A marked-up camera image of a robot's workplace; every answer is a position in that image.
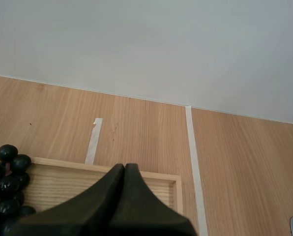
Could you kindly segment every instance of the grape cluster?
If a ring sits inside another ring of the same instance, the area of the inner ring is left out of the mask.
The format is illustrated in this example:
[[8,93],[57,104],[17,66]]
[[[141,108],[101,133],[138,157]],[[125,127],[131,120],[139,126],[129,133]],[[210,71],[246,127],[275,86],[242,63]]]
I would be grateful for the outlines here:
[[5,236],[21,217],[36,213],[31,206],[23,206],[23,189],[30,181],[26,173],[31,159],[12,145],[0,147],[0,235]]

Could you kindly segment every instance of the tray rim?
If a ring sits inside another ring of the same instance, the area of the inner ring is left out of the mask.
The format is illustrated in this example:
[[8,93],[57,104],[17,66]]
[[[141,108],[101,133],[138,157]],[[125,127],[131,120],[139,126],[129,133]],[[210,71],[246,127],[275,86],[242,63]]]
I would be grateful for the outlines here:
[[[77,162],[69,162],[69,161],[61,161],[55,159],[48,159],[42,157],[31,157],[32,163],[37,165],[44,166],[52,166],[59,168],[70,168],[76,170],[86,170],[86,171],[94,171],[107,173],[111,167],[106,166],[97,166],[97,165],[89,165],[82,164]],[[174,199],[174,210],[179,214],[183,214],[183,201],[182,201],[182,185],[181,185],[181,177],[177,175],[168,175],[161,173],[153,173],[153,172],[145,172],[140,171],[141,176],[144,179],[152,180],[152,181],[165,181],[173,184],[173,199]]]

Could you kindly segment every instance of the white tape strip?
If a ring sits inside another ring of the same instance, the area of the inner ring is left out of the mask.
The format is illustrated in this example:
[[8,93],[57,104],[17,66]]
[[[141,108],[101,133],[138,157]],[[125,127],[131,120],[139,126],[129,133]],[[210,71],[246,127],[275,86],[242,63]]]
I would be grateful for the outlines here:
[[202,187],[201,187],[200,169],[198,164],[194,126],[192,123],[191,106],[185,107],[185,110],[186,110],[186,120],[187,120],[187,129],[188,129],[188,140],[189,140],[189,148],[190,148],[192,174],[193,174],[194,185],[195,185],[197,215],[198,215],[198,222],[199,222],[199,235],[207,236],[208,234],[207,234],[207,226],[206,226],[206,218],[205,218],[205,205],[204,205],[204,197],[203,197]]
[[95,158],[95,153],[96,153],[99,133],[101,131],[102,122],[103,122],[103,118],[95,118],[95,121],[93,124],[95,124],[96,126],[93,128],[91,139],[89,140],[88,152],[87,152],[85,164],[93,165],[94,163],[94,158]]

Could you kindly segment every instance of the wood grain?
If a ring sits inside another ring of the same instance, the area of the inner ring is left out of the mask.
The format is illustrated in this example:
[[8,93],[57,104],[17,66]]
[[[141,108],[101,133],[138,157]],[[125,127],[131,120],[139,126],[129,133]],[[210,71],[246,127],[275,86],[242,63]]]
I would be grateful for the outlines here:
[[[31,177],[25,189],[25,204],[38,211],[61,204],[99,181],[111,168],[31,157]],[[144,181],[165,205],[182,214],[180,176],[141,172]]]
[[184,107],[0,77],[0,146],[84,163],[95,118],[95,165],[181,176],[184,214],[198,229]]
[[210,236],[287,236],[293,125],[192,109]]

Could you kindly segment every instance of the wooden tray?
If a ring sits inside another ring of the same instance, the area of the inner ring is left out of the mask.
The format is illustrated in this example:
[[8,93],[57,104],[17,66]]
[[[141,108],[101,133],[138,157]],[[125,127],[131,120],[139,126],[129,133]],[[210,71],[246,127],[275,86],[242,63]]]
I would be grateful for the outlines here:
[[[25,204],[42,211],[80,194],[111,168],[31,157],[31,182],[24,190]],[[151,191],[164,204],[183,214],[180,176],[141,172]]]

